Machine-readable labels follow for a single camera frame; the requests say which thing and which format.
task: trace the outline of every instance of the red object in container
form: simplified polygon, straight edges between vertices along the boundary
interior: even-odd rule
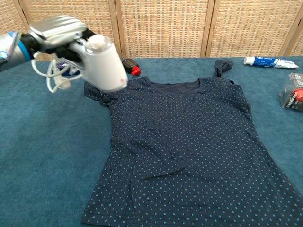
[[[293,95],[297,93],[295,99],[298,101],[298,102],[303,102],[303,88],[299,88],[299,89],[296,89],[293,91]]]
[[[141,69],[138,66],[134,66],[131,74],[133,76],[139,76],[141,74]]]

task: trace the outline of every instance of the shirt neckline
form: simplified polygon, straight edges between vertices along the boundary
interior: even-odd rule
[[[193,82],[182,82],[182,83],[157,83],[157,82],[151,81],[148,76],[143,77],[143,79],[146,81],[146,83],[151,88],[153,88],[153,89],[155,89],[157,91],[160,91],[160,92],[162,92],[164,94],[173,95],[173,96],[186,96],[186,95],[189,95],[189,94],[201,91],[201,89],[202,89],[202,80],[201,80],[201,78],[198,78],[197,80],[195,80]],[[154,85],[154,84],[162,84],[162,85],[165,85],[165,84],[167,84],[167,85],[174,85],[174,84],[194,84],[194,83],[197,83],[197,82],[199,82],[199,88],[196,88],[194,90],[190,90],[190,91],[185,92],[185,93],[174,93],[174,92],[163,91],[162,89],[157,88]]]

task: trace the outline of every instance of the clear plastic container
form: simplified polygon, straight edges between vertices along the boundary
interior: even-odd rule
[[[303,112],[303,74],[291,73],[280,93],[282,108],[291,108]]]

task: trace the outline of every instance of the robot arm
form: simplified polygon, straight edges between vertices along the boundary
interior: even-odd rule
[[[36,70],[39,53],[55,54],[48,73]],[[66,89],[70,80],[61,76],[69,67],[81,71],[83,79],[106,92],[126,87],[127,75],[113,42],[96,35],[78,19],[55,16],[30,24],[28,34],[9,32],[0,35],[0,71],[32,61],[34,70],[42,76],[54,77],[57,88]],[[58,71],[57,63],[67,63]]]

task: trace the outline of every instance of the shirt sleeve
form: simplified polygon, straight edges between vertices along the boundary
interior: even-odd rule
[[[124,96],[124,90],[125,88],[119,91],[107,93],[99,90],[86,81],[84,83],[84,95],[92,100],[100,101],[104,105],[110,105],[114,101],[122,98]]]

